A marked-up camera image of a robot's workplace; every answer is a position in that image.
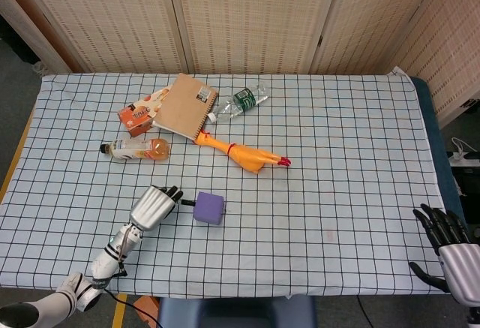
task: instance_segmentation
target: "table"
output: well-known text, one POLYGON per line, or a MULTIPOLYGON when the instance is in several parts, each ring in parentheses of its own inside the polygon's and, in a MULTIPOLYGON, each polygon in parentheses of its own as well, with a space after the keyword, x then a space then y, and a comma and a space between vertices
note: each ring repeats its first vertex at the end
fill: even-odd
MULTIPOLYGON (((150 185, 226 198, 223 225, 180 206, 147 233, 111 289, 172 297, 433 293, 414 260, 440 265, 412 214, 443 207, 416 90, 405 76, 196 75, 221 97, 266 80, 272 97, 216 138, 288 156, 256 176, 223 153, 165 131, 167 162, 117 161, 101 143, 128 137, 116 112, 173 75, 43 79, 0 208, 0 284, 55 288, 128 222, 150 185)), ((151 130, 146 138, 158 137, 151 130)))

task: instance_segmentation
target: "silver robotic hand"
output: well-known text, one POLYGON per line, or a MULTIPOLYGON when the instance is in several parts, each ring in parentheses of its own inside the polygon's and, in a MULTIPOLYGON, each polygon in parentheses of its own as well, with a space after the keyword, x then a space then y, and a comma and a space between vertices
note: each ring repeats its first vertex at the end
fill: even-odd
POLYGON ((417 263, 410 269, 426 284, 440 289, 461 304, 469 307, 468 324, 480 327, 480 245, 470 241, 467 229, 453 212, 446 214, 422 204, 423 213, 414 209, 415 217, 440 261, 445 279, 428 275, 417 263))
POLYGON ((55 293, 36 302, 20 302, 0 308, 0 328, 50 328, 70 317, 75 309, 88 311, 101 297, 101 290, 82 273, 69 275, 55 293))
POLYGON ((104 289, 113 277, 127 275, 125 258, 142 240, 143 232, 155 229, 182 195, 175 186, 167 190, 152 185, 147 189, 130 211, 130 223, 120 229, 91 264, 93 288, 104 289))

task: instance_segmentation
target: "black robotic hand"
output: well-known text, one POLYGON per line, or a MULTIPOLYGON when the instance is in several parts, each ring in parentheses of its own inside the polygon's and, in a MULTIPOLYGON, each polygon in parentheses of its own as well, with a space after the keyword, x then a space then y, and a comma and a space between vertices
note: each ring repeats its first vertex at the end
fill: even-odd
POLYGON ((470 308, 469 325, 480 326, 480 246, 470 241, 467 229, 453 212, 446 214, 422 204, 413 210, 440 261, 445 279, 428 275, 415 262, 410 269, 424 283, 440 289, 470 308))

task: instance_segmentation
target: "purple cube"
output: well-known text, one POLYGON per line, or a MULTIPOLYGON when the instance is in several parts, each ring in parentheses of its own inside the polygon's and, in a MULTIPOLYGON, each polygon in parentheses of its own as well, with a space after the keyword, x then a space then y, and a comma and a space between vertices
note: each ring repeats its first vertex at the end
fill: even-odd
POLYGON ((200 192, 193 208, 193 217, 197 221, 220 224, 224 213, 224 198, 220 195, 200 192))

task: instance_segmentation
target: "brown notebook cover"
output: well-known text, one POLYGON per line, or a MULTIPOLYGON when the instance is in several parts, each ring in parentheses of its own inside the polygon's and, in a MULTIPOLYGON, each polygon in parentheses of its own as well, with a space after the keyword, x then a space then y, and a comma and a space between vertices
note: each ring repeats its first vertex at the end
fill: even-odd
POLYGON ((217 95, 204 82, 180 73, 154 117, 154 125, 195 140, 217 95))

